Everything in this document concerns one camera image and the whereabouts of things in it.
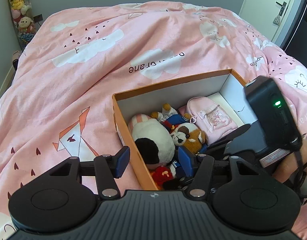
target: hanging toy storage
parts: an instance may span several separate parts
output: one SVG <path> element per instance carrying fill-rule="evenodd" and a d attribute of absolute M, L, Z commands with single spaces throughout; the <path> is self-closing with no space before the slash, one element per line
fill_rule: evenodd
<path fill-rule="evenodd" d="M 20 46 L 25 49 L 36 34 L 31 14 L 31 2 L 30 0 L 9 0 L 9 3 Z"/>

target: open box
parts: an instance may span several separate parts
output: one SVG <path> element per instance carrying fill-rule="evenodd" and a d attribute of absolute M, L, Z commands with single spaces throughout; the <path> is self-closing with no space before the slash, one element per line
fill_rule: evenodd
<path fill-rule="evenodd" d="M 186 105 L 190 98 L 212 95 L 210 98 L 220 104 L 238 126 L 253 123 L 257 117 L 245 99 L 245 85 L 246 82 L 236 71 L 226 69 L 168 80 L 113 95 L 116 130 L 123 145 L 130 147 L 130 163 L 144 190 L 158 188 L 128 130 L 130 119 L 136 114 L 161 112 L 165 103 L 178 109 Z"/>

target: human hand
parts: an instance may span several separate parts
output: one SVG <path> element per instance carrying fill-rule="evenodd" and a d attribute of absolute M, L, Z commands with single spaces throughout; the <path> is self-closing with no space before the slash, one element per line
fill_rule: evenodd
<path fill-rule="evenodd" d="M 302 147 L 300 149 L 303 164 L 307 162 L 307 140 L 303 140 Z M 273 174 L 273 177 L 280 181 L 281 183 L 285 182 L 293 172 L 295 172 L 298 168 L 297 161 L 295 158 L 295 154 L 292 153 L 288 155 L 284 160 L 280 163 L 278 168 Z"/>

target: finger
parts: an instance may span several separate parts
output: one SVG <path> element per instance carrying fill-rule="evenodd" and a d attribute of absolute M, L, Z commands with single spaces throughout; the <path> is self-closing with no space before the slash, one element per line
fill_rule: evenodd
<path fill-rule="evenodd" d="M 277 181 L 281 183 L 285 182 L 293 172 L 298 168 L 295 155 L 292 153 L 288 155 L 284 160 L 279 164 L 278 168 L 272 175 Z"/>

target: door handle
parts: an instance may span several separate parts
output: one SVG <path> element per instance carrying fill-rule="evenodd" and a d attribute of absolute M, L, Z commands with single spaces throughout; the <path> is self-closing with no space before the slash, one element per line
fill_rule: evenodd
<path fill-rule="evenodd" d="M 276 4 L 280 5 L 281 6 L 281 9 L 280 9 L 280 12 L 279 12 L 279 15 L 282 16 L 286 6 L 287 6 L 287 3 L 286 2 L 283 2 L 283 4 L 280 4 L 278 2 L 276 2 Z"/>

